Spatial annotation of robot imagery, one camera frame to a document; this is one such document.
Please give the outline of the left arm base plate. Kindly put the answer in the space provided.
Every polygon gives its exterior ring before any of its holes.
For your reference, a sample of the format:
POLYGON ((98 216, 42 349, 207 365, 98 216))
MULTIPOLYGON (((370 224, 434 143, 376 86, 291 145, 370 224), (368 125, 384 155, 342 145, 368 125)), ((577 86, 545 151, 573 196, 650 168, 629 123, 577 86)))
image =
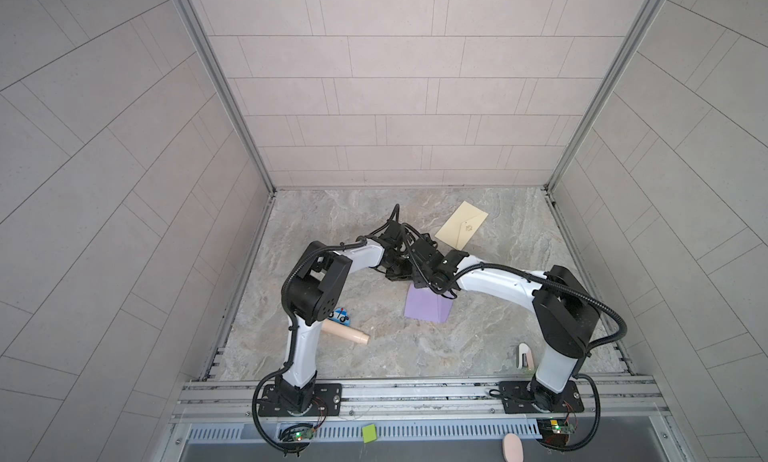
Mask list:
POLYGON ((338 416, 343 386, 315 383, 310 389, 274 383, 266 385, 257 402, 260 417, 338 416))

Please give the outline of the blue toy car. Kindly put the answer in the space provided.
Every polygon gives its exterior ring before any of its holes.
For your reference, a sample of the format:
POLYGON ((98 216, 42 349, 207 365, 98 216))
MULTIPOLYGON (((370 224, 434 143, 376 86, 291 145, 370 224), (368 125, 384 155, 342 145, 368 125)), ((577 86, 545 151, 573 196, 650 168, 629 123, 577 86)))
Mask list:
POLYGON ((332 320, 344 326, 350 325, 350 319, 349 319, 348 313, 343 308, 337 308, 334 311, 332 320))

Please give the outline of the left circuit board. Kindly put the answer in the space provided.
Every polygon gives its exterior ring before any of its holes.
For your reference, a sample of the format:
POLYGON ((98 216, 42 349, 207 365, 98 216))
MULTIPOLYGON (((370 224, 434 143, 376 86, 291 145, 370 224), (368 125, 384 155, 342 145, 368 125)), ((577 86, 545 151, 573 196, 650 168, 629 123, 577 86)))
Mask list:
POLYGON ((304 443, 313 439, 316 427, 309 423, 299 423, 282 429, 279 433, 281 443, 304 443))

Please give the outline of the purple paper sheet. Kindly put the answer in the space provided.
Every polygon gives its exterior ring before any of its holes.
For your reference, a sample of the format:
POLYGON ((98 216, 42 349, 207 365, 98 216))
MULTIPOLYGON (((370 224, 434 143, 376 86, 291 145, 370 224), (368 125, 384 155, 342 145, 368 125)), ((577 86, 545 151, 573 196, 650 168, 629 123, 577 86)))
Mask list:
POLYGON ((452 306, 452 299, 435 294, 428 288, 417 289, 411 285, 405 300, 404 316, 419 321, 445 323, 452 306))

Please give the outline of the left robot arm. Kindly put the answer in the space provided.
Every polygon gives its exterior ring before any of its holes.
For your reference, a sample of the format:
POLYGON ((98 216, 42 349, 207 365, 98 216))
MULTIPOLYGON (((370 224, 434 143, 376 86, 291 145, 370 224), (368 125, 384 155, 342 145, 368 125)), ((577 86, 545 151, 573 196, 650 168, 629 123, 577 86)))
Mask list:
POLYGON ((323 322, 335 311, 349 275, 382 267, 388 275, 407 273, 401 258, 402 224, 395 218, 351 244, 310 243, 284 281, 281 306, 289 319, 283 366, 268 374, 278 401, 292 413, 312 404, 316 352, 323 322))

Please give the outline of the green sticky note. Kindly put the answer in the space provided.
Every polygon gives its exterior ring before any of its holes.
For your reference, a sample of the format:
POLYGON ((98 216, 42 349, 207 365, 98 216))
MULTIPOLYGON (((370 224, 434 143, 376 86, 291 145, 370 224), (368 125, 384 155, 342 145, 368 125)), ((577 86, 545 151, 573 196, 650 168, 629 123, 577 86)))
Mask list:
POLYGON ((364 443, 371 443, 378 439, 377 427, 375 424, 364 426, 361 433, 364 443))

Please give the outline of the aluminium rail frame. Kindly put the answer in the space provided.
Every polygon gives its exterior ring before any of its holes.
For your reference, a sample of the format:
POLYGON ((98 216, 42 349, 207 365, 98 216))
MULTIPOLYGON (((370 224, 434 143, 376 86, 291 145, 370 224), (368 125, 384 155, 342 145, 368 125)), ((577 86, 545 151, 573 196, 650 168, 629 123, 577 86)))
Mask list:
MULTIPOLYGON (((533 405, 526 395, 529 382, 511 376, 479 378, 425 379, 346 379, 318 380, 314 398, 329 409, 328 422, 427 419, 511 419, 549 418, 576 415, 579 421, 601 415, 669 415, 670 409, 652 376, 627 374, 592 375, 597 396, 587 381, 572 381, 559 406, 545 411, 533 405), (493 397, 490 392, 509 393, 512 399, 493 397)), ((254 381, 191 382, 184 385, 172 410, 173 422, 251 422, 254 381)), ((259 417, 267 422, 313 421, 317 405, 302 411, 288 411, 285 402, 267 394, 268 402, 259 406, 259 417)))

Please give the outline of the beige wooden rolling pin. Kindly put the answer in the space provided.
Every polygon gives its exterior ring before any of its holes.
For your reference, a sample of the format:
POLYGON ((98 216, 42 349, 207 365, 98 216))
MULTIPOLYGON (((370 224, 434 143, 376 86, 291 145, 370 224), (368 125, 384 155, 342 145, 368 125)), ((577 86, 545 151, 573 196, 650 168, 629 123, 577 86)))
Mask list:
POLYGON ((354 342, 356 344, 367 345, 370 340, 370 336, 359 330, 350 328, 343 324, 331 320, 325 320, 322 324, 322 331, 333 336, 342 338, 347 341, 354 342))

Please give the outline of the right circuit board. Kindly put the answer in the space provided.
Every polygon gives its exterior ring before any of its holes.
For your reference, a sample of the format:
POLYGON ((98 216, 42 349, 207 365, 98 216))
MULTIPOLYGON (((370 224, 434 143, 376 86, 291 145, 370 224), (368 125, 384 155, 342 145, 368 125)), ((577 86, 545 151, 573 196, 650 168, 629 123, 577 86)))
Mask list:
POLYGON ((576 422, 566 419, 538 419, 537 425, 541 435, 539 442, 558 448, 567 446, 578 428, 576 422))

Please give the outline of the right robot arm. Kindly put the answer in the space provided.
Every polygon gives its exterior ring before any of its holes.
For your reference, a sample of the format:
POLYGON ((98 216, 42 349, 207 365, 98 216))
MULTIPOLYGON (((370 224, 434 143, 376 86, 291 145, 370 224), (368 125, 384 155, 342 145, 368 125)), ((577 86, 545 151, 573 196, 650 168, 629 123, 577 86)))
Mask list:
POLYGON ((526 272, 464 251, 442 254, 435 242, 410 235, 405 237, 404 250, 418 287, 438 295, 483 293, 536 316, 546 350, 529 384, 528 399, 542 411, 560 405, 567 384, 594 349, 619 341, 628 332, 623 318, 590 296, 562 266, 526 272))

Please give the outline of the yellow envelope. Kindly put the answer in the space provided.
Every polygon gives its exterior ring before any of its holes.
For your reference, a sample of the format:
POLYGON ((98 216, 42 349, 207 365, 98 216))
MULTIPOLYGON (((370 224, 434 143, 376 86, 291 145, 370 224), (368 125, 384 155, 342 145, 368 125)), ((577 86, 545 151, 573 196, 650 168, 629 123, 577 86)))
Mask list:
POLYGON ((463 250, 487 217, 486 212, 463 202, 435 237, 453 249, 463 250))

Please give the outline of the circuit board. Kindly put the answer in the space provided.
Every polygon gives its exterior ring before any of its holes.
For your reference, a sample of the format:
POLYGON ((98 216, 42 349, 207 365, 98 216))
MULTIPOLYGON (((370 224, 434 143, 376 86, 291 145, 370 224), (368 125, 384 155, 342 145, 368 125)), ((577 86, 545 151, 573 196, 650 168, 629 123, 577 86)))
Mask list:
POLYGON ((299 423, 282 429, 279 433, 281 443, 304 443, 313 439, 316 427, 309 423, 299 423))
POLYGON ((567 446, 578 428, 576 422, 566 419, 538 419, 537 425, 541 435, 539 442, 558 448, 567 446))

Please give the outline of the pink oval eraser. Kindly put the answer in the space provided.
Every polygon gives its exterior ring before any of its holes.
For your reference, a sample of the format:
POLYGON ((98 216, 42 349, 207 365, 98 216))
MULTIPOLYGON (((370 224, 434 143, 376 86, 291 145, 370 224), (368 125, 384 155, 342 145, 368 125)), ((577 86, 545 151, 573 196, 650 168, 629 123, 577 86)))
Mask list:
POLYGON ((523 462, 522 440, 513 433, 506 434, 502 439, 502 455, 505 462, 523 462))

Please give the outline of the white pink stapler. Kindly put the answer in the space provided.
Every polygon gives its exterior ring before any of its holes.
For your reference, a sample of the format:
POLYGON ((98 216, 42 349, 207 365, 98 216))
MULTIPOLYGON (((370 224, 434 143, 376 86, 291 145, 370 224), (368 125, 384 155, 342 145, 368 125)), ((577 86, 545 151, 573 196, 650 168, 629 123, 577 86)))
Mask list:
POLYGON ((520 343, 517 347, 517 368, 527 371, 535 369, 532 349, 526 343, 520 343))

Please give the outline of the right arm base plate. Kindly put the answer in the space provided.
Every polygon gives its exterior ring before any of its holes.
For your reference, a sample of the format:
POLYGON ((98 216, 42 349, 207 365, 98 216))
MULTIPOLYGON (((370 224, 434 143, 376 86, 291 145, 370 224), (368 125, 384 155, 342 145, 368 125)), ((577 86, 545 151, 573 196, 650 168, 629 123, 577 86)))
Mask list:
POLYGON ((506 414, 582 413, 584 404, 576 383, 571 380, 555 393, 535 380, 502 381, 489 395, 499 399, 506 414))

